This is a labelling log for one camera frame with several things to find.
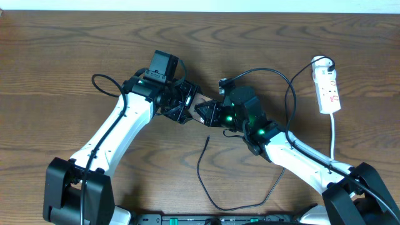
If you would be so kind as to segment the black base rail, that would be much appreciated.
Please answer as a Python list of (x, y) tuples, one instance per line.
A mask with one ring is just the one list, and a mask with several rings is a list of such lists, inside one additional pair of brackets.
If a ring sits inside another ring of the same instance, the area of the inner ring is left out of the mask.
[(133, 225), (241, 225), (241, 224), (300, 224), (290, 215), (270, 214), (266, 216), (162, 216), (140, 214), (130, 222)]

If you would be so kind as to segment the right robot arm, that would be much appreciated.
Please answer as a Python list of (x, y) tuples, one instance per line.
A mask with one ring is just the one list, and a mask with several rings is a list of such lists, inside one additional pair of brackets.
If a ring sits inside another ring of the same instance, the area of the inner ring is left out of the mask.
[(303, 224), (399, 224), (399, 208), (376, 169), (351, 166), (321, 154), (269, 120), (250, 87), (237, 87), (222, 102), (196, 94), (198, 121), (235, 133), (256, 156), (291, 171), (321, 196), (299, 218)]

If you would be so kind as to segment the white power strip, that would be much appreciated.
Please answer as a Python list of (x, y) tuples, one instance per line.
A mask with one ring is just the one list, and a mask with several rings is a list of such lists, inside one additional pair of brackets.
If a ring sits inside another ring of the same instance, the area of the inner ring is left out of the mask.
[(316, 96), (321, 114), (333, 114), (341, 109), (336, 70), (328, 71), (328, 66), (312, 65), (312, 78), (316, 87)]

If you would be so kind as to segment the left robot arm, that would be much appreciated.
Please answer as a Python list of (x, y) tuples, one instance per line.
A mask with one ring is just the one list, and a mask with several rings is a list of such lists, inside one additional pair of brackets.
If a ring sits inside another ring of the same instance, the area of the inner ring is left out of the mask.
[(115, 108), (95, 135), (68, 160), (46, 169), (43, 219), (53, 224), (131, 224), (132, 212), (114, 201), (112, 178), (128, 147), (154, 116), (184, 123), (195, 85), (176, 79), (178, 57), (155, 51), (149, 67), (114, 85)]

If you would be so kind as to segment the white USB charger adapter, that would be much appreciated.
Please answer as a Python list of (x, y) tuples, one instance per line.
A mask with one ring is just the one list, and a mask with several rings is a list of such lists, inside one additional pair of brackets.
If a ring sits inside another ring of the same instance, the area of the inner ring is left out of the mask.
[(312, 70), (315, 70), (316, 68), (328, 68), (331, 60), (326, 56), (315, 56), (312, 58), (311, 62)]

